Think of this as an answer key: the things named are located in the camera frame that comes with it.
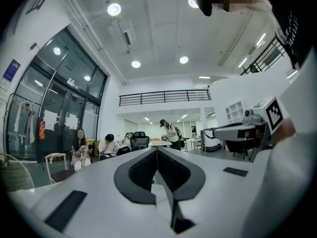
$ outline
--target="blue sign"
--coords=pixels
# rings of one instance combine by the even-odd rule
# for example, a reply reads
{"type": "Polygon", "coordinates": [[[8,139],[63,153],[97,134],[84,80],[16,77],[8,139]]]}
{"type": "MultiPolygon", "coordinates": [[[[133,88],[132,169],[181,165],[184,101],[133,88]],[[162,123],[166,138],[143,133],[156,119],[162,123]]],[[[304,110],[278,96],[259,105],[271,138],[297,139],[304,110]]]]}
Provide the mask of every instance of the blue sign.
{"type": "Polygon", "coordinates": [[[16,71],[20,68],[21,64],[19,64],[16,60],[12,60],[12,62],[9,64],[8,68],[6,69],[3,77],[10,82],[12,82],[12,79],[14,75],[16,74],[16,71]]]}

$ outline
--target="black metal railing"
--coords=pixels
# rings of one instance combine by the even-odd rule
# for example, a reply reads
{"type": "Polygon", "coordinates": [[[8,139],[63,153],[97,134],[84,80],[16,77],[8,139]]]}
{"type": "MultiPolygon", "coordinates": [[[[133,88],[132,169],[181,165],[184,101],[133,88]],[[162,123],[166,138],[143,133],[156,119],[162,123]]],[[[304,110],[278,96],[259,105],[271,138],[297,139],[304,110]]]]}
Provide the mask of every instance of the black metal railing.
{"type": "Polygon", "coordinates": [[[209,90],[175,90],[121,95],[119,106],[179,101],[210,101],[209,90]]]}
{"type": "Polygon", "coordinates": [[[243,72],[240,74],[249,74],[256,72],[263,72],[271,69],[271,67],[278,61],[281,57],[286,56],[283,46],[278,41],[277,37],[268,44],[268,46],[263,50],[263,52],[255,59],[255,61],[249,65],[248,68],[243,67],[243,72]]]}

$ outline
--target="person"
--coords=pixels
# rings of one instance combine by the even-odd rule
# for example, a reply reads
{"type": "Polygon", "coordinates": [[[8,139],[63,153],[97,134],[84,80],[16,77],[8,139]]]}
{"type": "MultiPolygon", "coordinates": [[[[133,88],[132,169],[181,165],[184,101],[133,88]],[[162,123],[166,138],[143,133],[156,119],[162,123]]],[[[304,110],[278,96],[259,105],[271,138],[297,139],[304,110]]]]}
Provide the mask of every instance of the person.
{"type": "Polygon", "coordinates": [[[173,125],[170,125],[164,119],[162,119],[159,122],[160,122],[160,127],[163,127],[163,126],[165,127],[167,137],[169,138],[169,141],[172,143],[171,148],[180,151],[179,137],[177,135],[175,127],[173,125]]]}
{"type": "Polygon", "coordinates": [[[114,135],[108,134],[105,137],[105,143],[99,144],[98,147],[100,160],[102,161],[109,157],[113,157],[113,155],[117,154],[119,148],[119,144],[114,140],[114,135]]]}
{"type": "MultiPolygon", "coordinates": [[[[211,4],[226,11],[244,7],[257,10],[256,3],[260,0],[195,0],[203,13],[211,15],[211,4]]],[[[270,3],[276,22],[277,39],[290,57],[294,69],[300,69],[312,48],[316,49],[316,34],[311,17],[303,11],[313,8],[314,0],[263,0],[270,3]]],[[[290,118],[272,135],[272,142],[277,142],[296,133],[290,118]]]]}
{"type": "Polygon", "coordinates": [[[120,149],[117,152],[117,156],[131,152],[131,142],[130,142],[131,137],[132,137],[131,133],[128,132],[127,134],[125,134],[125,137],[121,141],[120,149]]]}
{"type": "Polygon", "coordinates": [[[75,172],[91,164],[89,153],[90,151],[88,150],[88,141],[86,141],[85,132],[83,129],[78,129],[72,143],[71,161],[75,172]]]}

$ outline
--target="fluorescent light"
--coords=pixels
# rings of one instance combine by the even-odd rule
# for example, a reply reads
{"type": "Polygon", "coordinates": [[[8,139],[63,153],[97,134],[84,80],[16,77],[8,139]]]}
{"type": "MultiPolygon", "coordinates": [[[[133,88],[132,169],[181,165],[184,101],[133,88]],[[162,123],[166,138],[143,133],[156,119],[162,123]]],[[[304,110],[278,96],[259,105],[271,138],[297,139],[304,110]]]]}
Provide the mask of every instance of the fluorescent light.
{"type": "Polygon", "coordinates": [[[188,57],[181,57],[179,61],[180,63],[185,64],[188,62],[188,57]]]}
{"type": "Polygon", "coordinates": [[[137,68],[140,68],[140,66],[141,66],[141,63],[139,61],[133,61],[132,62],[132,67],[137,69],[137,68]]]}
{"type": "Polygon", "coordinates": [[[188,0],[188,3],[192,8],[195,8],[195,9],[199,8],[199,6],[195,3],[194,0],[188,0]]]}
{"type": "Polygon", "coordinates": [[[57,92],[55,92],[55,91],[53,91],[52,89],[50,89],[53,93],[56,93],[56,94],[58,94],[57,92]]]}
{"type": "Polygon", "coordinates": [[[43,84],[42,84],[42,83],[40,83],[39,81],[34,80],[34,82],[35,82],[35,83],[37,83],[39,86],[42,86],[42,87],[43,87],[43,84]]]}
{"type": "Polygon", "coordinates": [[[246,60],[248,60],[248,59],[247,59],[247,58],[244,58],[243,62],[239,65],[238,68],[240,68],[240,67],[246,62],[246,60]]]}
{"type": "Polygon", "coordinates": [[[108,6],[107,11],[110,16],[117,16],[121,12],[121,6],[118,5],[117,3],[112,3],[108,6]]]}
{"type": "Polygon", "coordinates": [[[53,49],[53,51],[54,51],[55,55],[57,55],[57,56],[60,55],[60,48],[56,47],[56,48],[53,49]]]}
{"type": "Polygon", "coordinates": [[[263,38],[265,37],[266,34],[263,34],[261,39],[258,41],[257,46],[261,43],[261,41],[263,40],[263,38]]]}
{"type": "Polygon", "coordinates": [[[290,78],[291,76],[294,76],[297,73],[297,71],[294,71],[292,74],[290,74],[287,78],[290,78]]]}

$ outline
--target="round ceiling light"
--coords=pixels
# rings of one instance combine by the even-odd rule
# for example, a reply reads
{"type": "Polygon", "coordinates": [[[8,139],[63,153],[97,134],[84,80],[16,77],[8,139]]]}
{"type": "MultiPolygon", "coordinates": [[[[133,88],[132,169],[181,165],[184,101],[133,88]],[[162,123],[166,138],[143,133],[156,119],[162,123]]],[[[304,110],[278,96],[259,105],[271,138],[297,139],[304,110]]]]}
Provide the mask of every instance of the round ceiling light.
{"type": "Polygon", "coordinates": [[[199,8],[199,6],[195,3],[194,0],[188,0],[188,3],[192,8],[199,8]]]}
{"type": "Polygon", "coordinates": [[[179,61],[180,63],[185,64],[188,62],[188,57],[181,57],[179,61]]]}
{"type": "Polygon", "coordinates": [[[55,54],[55,55],[57,55],[57,56],[60,55],[60,48],[57,48],[57,47],[56,47],[56,48],[53,49],[53,51],[54,51],[54,54],[55,54]]]}
{"type": "Polygon", "coordinates": [[[141,63],[139,61],[133,61],[132,62],[132,67],[137,69],[137,68],[140,68],[140,66],[141,66],[141,63]]]}
{"type": "Polygon", "coordinates": [[[121,6],[118,5],[117,3],[112,3],[108,6],[108,9],[107,9],[109,15],[111,16],[117,16],[120,14],[121,12],[121,6]]]}

